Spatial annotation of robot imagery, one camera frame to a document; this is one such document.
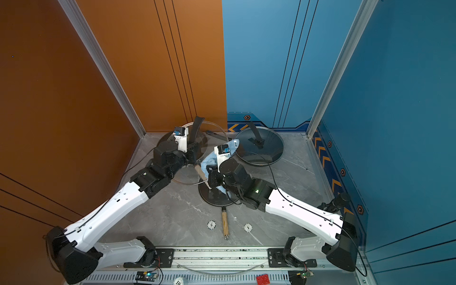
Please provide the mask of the light blue cloth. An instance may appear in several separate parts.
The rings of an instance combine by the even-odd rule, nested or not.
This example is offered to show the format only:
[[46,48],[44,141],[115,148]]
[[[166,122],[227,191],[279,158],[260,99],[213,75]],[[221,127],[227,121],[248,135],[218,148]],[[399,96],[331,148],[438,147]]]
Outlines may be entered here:
[[[234,139],[234,140],[229,141],[228,145],[230,147],[231,155],[233,156],[240,145],[239,139]],[[204,178],[204,179],[207,178],[207,182],[206,182],[207,186],[209,186],[210,188],[213,188],[213,186],[209,185],[209,171],[207,170],[208,166],[217,166],[216,154],[214,153],[214,150],[201,162],[201,164],[200,164],[201,170],[198,171],[199,176],[201,178]]]

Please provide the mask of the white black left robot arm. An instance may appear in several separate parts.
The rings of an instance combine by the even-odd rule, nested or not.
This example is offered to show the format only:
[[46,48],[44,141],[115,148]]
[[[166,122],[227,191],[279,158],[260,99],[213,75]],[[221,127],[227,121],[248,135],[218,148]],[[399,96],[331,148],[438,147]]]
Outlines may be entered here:
[[69,285],[86,279],[94,271],[118,264],[150,267],[157,259],[156,247],[144,236],[131,241],[101,243],[100,238],[139,205],[167,187],[178,171],[196,164],[201,146],[188,143],[179,149],[173,141],[153,148],[153,158],[134,174],[109,200],[65,229],[56,226],[46,235],[46,249]]

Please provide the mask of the glass lid with black knob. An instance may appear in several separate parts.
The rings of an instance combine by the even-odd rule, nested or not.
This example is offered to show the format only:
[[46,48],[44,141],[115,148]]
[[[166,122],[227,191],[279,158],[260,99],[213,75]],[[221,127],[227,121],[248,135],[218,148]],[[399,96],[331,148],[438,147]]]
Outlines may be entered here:
[[198,191],[200,197],[207,203],[215,207],[227,207],[233,202],[217,188],[209,188],[202,179],[199,179]]

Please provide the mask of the glass lid with black strap handle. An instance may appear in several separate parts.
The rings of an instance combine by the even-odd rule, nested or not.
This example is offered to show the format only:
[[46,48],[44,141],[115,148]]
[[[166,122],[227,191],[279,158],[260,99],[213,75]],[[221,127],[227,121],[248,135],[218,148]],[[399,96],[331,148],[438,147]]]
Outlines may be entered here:
[[[211,125],[213,127],[216,127],[219,129],[219,131],[222,134],[215,133],[211,129],[208,129],[204,132],[200,130],[202,125]],[[167,141],[175,141],[178,144],[179,149],[183,150],[195,150],[195,146],[198,145],[197,152],[195,153],[195,169],[201,178],[200,182],[195,182],[195,183],[187,183],[187,182],[181,182],[177,180],[176,178],[173,178],[172,181],[181,184],[181,185],[186,185],[186,186],[191,186],[191,185],[199,185],[199,184],[204,184],[207,183],[207,178],[205,177],[204,173],[201,171],[200,163],[203,161],[203,157],[205,155],[206,150],[209,148],[209,136],[212,136],[214,138],[217,138],[218,140],[222,140],[224,143],[228,143],[230,138],[224,131],[224,129],[217,125],[214,122],[210,121],[205,121],[205,118],[201,118],[199,116],[196,116],[193,122],[187,123],[181,127],[176,127],[178,131],[185,128],[185,134],[184,135],[175,135],[175,132],[172,131],[169,135],[165,135],[165,138]]]

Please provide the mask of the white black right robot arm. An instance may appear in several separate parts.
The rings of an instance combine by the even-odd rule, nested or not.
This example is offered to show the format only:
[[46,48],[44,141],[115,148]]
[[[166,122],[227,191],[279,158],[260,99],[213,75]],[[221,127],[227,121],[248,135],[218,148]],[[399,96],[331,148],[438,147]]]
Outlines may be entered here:
[[283,256],[289,266],[302,267],[306,260],[326,258],[342,270],[355,271],[361,238],[357,218],[350,212],[339,213],[349,202],[349,195],[340,194],[329,204],[314,207],[274,182],[253,178],[233,158],[220,166],[203,163],[201,168],[210,188],[220,188],[228,198],[249,209],[282,217],[313,233],[313,237],[287,240]]

